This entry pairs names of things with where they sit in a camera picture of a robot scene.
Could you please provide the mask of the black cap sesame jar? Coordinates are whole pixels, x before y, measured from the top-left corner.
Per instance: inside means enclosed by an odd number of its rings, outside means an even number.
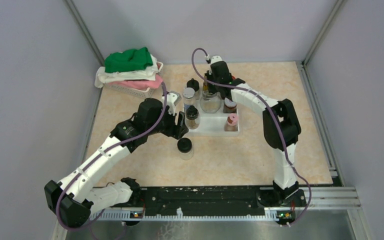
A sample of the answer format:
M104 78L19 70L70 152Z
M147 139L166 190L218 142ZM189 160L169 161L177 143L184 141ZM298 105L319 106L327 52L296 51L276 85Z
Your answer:
M191 78L186 83L187 88L192 88L194 90L194 97L196 100L200 98L200 83L195 80L194 78Z

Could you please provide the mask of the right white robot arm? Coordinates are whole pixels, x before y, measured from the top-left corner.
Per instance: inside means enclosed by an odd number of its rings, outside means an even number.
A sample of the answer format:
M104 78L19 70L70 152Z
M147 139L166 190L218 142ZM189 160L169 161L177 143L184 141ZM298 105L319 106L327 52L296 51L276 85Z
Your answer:
M263 135L274 151L275 173L273 200L287 206L298 190L295 150L301 126L289 99L276 100L259 93L240 78L234 78L223 60L209 60L210 69L205 73L209 90L218 92L262 117Z

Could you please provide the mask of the clear lid glass jar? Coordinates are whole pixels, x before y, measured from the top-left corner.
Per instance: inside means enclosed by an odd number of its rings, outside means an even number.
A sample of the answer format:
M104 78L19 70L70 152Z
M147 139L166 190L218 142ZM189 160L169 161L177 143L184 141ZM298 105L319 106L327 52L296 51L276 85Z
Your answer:
M205 113L214 114L221 108L222 99L218 92L211 93L208 90L204 90L199 104Z

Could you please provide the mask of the silver perforated lid shaker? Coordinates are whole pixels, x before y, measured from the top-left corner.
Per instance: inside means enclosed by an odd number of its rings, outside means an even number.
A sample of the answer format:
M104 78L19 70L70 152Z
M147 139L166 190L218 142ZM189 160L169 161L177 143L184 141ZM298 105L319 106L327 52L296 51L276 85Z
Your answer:
M186 87L182 92L183 97L183 111L186 113L187 109L195 104L195 90L191 87Z

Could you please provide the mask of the gold cap yellow bottle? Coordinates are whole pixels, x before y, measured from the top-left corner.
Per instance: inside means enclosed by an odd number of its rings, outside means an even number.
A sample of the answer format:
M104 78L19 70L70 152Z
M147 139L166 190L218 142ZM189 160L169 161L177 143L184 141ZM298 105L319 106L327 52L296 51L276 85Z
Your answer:
M208 93L209 92L209 85L208 85L208 75L205 74L204 75L204 81L203 81L203 85L202 85L202 91L204 93Z

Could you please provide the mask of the black grinder top jar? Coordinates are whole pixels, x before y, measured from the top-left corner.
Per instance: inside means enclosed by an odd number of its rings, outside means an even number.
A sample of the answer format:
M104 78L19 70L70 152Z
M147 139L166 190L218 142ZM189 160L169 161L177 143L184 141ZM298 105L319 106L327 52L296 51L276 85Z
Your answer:
M200 114L199 110L191 105L186 110L185 124L190 130L197 129L200 125Z

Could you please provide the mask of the white divided plastic tray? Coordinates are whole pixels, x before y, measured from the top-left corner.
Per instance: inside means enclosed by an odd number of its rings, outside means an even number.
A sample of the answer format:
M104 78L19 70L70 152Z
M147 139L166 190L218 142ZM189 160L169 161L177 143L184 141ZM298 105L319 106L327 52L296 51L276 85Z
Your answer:
M225 131L228 113L223 113L224 100L221 99L221 108L216 113L205 113L200 107L203 87L200 88L200 97L195 101L195 107L199 111L199 127L189 129L186 137L236 137L241 132L240 121L238 121L238 131Z

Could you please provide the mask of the black cap glass jar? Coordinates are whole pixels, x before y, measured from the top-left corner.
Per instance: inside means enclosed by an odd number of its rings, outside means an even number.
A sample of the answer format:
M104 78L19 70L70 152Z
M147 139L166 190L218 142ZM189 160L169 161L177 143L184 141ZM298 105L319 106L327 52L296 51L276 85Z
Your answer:
M177 142L179 156L183 160L190 160L194 155L193 143L189 138L183 137Z

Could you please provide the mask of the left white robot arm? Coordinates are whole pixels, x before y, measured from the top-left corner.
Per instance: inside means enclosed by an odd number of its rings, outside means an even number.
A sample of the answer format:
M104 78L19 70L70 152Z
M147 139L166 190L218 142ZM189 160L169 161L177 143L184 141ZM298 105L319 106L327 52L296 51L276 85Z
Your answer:
M103 144L77 169L44 187L46 202L66 229L79 229L90 216L115 205L134 207L141 201L141 187L124 177L106 187L95 184L123 158L145 144L148 137L163 134L179 140L187 132L185 114L176 113L181 97L171 92L161 100L146 98L137 112L119 122Z

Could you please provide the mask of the pink lid spice jar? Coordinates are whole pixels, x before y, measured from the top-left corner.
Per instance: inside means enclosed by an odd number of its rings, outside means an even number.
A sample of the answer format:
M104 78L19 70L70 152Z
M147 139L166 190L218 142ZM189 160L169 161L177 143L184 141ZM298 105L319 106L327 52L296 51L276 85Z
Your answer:
M224 131L225 132L237 132L239 129L238 121L239 121L238 114L237 113L230 113L227 116L226 123L224 126Z

